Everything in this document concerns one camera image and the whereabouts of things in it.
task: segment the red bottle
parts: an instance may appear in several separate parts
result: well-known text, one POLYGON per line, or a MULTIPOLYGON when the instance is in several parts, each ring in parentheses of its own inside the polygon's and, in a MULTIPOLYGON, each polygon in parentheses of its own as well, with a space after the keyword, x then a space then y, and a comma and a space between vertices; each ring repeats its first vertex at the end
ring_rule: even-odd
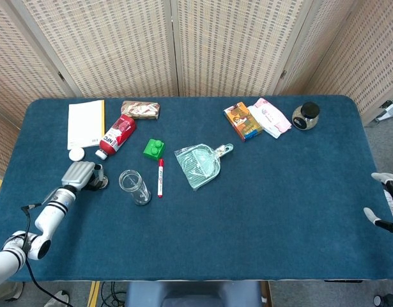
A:
POLYGON ((131 117, 122 114, 102 138, 100 149, 95 154, 102 160, 105 160, 109 155, 115 154, 136 128, 135 121, 131 117))

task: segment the marker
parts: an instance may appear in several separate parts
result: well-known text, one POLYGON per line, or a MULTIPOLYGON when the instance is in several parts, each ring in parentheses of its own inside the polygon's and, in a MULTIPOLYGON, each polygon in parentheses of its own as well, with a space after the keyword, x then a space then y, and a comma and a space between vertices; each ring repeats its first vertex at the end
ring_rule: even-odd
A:
POLYGON ((164 160, 163 158, 159 159, 159 168, 158 168, 158 197, 162 198, 162 175, 164 174, 164 160))

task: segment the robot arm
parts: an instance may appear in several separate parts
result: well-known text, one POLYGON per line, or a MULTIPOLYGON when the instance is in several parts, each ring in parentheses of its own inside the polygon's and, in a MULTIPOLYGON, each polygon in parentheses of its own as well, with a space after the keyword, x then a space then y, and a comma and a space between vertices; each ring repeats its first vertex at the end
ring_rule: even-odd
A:
POLYGON ((108 184, 101 165, 94 162, 74 162, 61 179, 62 187, 50 196, 45 208, 35 221, 42 234, 15 232, 0 251, 0 284, 20 270, 26 257, 39 260, 49 251, 51 238, 81 189, 103 189, 108 184))
MULTIPOLYGON (((390 173, 372 173, 371 176, 381 182, 388 190, 389 194, 393 200, 393 174, 390 173)), ((372 222, 372 224, 381 227, 389 232, 393 233, 393 223, 388 221, 383 221, 377 217, 370 208, 364 208, 364 214, 372 222)))

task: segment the green block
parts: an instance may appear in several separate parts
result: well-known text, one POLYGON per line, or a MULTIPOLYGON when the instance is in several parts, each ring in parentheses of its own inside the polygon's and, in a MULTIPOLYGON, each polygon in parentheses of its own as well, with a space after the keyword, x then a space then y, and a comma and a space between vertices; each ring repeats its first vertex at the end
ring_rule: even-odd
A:
POLYGON ((150 139, 144 149, 144 156, 158 161, 164 154, 165 143, 159 139, 150 139))

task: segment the white bottle cap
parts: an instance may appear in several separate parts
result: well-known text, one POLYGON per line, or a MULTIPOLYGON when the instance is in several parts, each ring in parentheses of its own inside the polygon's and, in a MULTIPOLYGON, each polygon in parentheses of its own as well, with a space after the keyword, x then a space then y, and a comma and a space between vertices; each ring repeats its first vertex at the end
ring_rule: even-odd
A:
POLYGON ((81 147, 74 147, 68 153, 68 157, 70 158, 71 161, 74 162, 81 161, 84 158, 84 155, 85 155, 84 149, 82 149, 81 147))
POLYGON ((105 151, 103 151, 102 149, 98 149, 98 150, 95 152, 95 154, 96 154, 96 156, 99 157, 101 160, 105 160, 105 159, 108 157, 107 153, 106 153, 105 151))

